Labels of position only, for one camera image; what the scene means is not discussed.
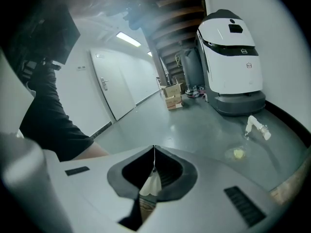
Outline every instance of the door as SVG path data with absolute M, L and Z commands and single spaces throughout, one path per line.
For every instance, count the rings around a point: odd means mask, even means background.
M 119 120 L 135 107 L 135 103 L 120 71 L 118 54 L 104 50 L 91 50 L 90 54 L 105 99 L 115 119 Z

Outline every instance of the ceiling light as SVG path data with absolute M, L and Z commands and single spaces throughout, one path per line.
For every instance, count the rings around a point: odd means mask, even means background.
M 117 38 L 120 38 L 120 39 L 122 39 L 122 40 L 125 40 L 125 41 L 127 41 L 128 43 L 131 43 L 131 44 L 133 44 L 135 47 L 139 47 L 139 46 L 141 45 L 138 41 L 134 40 L 133 38 L 129 37 L 128 35 L 126 35 L 125 33 L 122 33 L 122 32 L 120 32 L 120 33 L 117 34 Z

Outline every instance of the floor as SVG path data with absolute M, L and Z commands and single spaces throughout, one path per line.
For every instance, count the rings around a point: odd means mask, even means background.
M 168 111 L 163 95 L 156 93 L 95 141 L 110 154 L 147 145 L 185 150 L 227 163 L 267 191 L 291 176 L 307 156 L 307 148 L 285 123 L 267 110 L 255 117 L 268 126 L 271 138 L 252 130 L 245 137 L 246 116 L 217 113 L 201 98 L 183 95 L 184 107 Z M 233 150 L 243 149 L 241 160 Z

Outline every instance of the vent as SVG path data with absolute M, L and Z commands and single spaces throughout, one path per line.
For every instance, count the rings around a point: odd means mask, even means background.
M 237 187 L 224 190 L 249 227 L 262 221 L 265 214 Z

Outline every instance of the white robot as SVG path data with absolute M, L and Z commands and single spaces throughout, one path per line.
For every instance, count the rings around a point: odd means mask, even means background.
M 264 108 L 259 56 L 240 17 L 224 9 L 209 14 L 199 26 L 196 46 L 210 105 L 228 116 Z

